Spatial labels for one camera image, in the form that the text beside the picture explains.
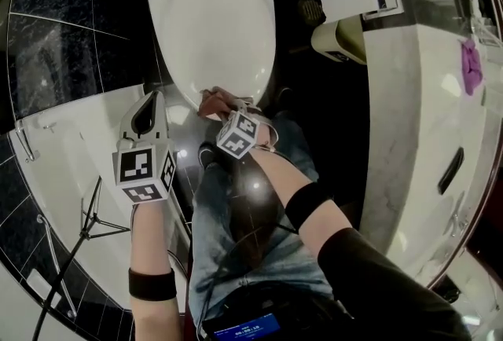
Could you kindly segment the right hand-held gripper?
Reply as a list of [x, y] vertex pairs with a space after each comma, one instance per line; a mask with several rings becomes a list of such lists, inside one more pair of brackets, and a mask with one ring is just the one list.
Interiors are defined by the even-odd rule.
[[216, 138], [217, 147], [232, 156], [242, 158], [253, 148], [274, 150], [277, 131], [265, 116], [247, 111], [252, 104], [250, 97], [237, 97], [232, 111]]

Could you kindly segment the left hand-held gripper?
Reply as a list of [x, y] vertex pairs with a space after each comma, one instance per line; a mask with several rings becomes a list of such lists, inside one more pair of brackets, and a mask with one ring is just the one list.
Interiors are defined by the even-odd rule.
[[[153, 128], [153, 135], [145, 135]], [[146, 94], [123, 116], [112, 162], [116, 187], [131, 203], [146, 204], [169, 197], [176, 158], [160, 91]]]

